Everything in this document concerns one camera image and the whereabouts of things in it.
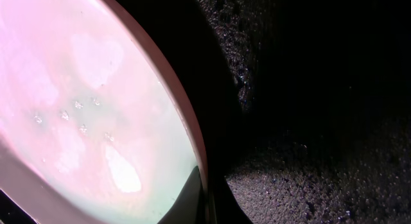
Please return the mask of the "white pink plate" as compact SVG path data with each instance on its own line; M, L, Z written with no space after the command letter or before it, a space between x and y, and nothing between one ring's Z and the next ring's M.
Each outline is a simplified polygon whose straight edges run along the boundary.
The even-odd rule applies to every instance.
M175 71L115 0L1 0L1 191L29 223L158 223L207 155Z

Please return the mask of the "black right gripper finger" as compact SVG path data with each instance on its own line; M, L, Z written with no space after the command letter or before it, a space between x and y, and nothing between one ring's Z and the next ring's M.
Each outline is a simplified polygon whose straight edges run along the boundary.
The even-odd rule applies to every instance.
M198 166L195 166L170 210L158 224L205 224L206 210Z

